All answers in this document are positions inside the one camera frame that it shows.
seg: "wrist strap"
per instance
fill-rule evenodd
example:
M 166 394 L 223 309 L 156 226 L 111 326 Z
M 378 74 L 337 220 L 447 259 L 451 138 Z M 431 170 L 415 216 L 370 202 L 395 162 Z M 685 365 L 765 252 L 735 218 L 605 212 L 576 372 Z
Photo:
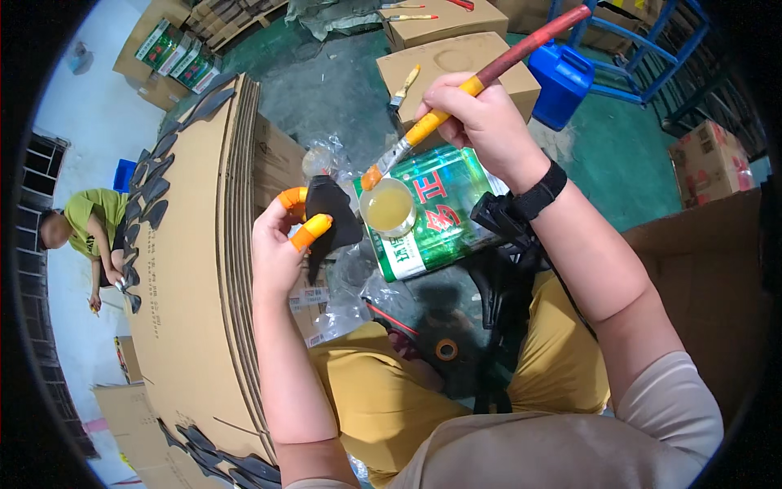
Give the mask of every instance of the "wrist strap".
M 538 217 L 538 214 L 550 203 L 556 200 L 559 192 L 568 182 L 568 175 L 565 170 L 557 164 L 556 161 L 549 159 L 551 166 L 548 171 L 530 190 L 521 195 L 514 196 L 511 201 L 511 207 L 515 212 L 531 221 Z

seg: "green t-shirt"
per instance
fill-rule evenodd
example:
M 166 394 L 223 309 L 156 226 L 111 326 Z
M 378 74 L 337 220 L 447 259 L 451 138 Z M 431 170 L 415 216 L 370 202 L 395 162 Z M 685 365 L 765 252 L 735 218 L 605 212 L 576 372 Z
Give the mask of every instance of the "green t-shirt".
M 109 237 L 109 247 L 117 233 L 117 225 L 125 215 L 127 194 L 116 190 L 91 189 L 74 193 L 65 204 L 65 219 L 74 227 L 75 236 L 68 239 L 74 250 L 86 257 L 99 257 L 100 250 L 95 237 L 87 232 L 87 220 L 95 214 L 103 221 Z

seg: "white wall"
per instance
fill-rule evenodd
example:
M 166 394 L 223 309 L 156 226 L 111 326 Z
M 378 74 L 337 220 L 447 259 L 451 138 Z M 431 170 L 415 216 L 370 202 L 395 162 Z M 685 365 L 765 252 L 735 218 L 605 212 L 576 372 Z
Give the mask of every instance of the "white wall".
M 84 21 L 75 40 L 93 52 L 86 73 L 74 75 L 63 58 L 41 101 L 34 126 L 47 135 L 70 142 L 54 195 L 61 208 L 79 190 L 112 188 L 120 158 L 136 161 L 157 136 L 161 109 L 142 100 L 112 66 L 127 36 L 149 0 L 101 0 Z M 65 245 L 48 252 L 48 295 L 57 354 L 82 422 L 102 418 L 91 392 L 95 384 L 125 383 L 114 351 L 113 338 L 129 334 L 117 290 L 102 290 L 100 318 L 89 310 L 90 263 Z M 93 469 L 108 484 L 126 480 L 134 472 L 124 464 L 108 431 L 91 435 L 101 459 Z

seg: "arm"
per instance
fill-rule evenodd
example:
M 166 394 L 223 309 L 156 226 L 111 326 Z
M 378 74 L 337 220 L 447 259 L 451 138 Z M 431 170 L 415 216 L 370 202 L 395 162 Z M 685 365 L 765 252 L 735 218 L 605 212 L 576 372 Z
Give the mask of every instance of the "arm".
M 286 221 L 287 211 L 275 199 L 253 226 L 253 331 L 282 484 L 323 478 L 357 486 L 332 406 L 288 306 L 306 247 L 297 251 L 288 242 Z
M 90 266 L 92 267 L 92 293 L 90 294 L 89 303 L 91 307 L 94 307 L 96 311 L 100 311 L 100 257 L 91 256 Z
M 452 113 L 457 120 L 447 120 L 440 134 L 456 147 L 474 147 L 487 170 L 513 193 L 524 193 L 550 163 L 499 82 L 471 97 L 456 88 L 469 76 L 439 78 L 417 115 L 432 107 Z M 614 406 L 619 405 L 649 365 L 684 349 L 657 290 L 635 252 L 572 182 L 532 227 L 597 334 Z
M 106 278 L 109 280 L 109 283 L 114 284 L 115 282 L 119 282 L 122 279 L 122 272 L 114 269 L 114 265 L 111 262 L 109 236 L 106 234 L 103 223 L 95 214 L 90 214 L 90 217 L 87 220 L 87 232 L 95 237 L 95 243 L 98 245 L 98 250 L 100 251 L 100 260 L 103 263 L 103 268 L 106 270 Z

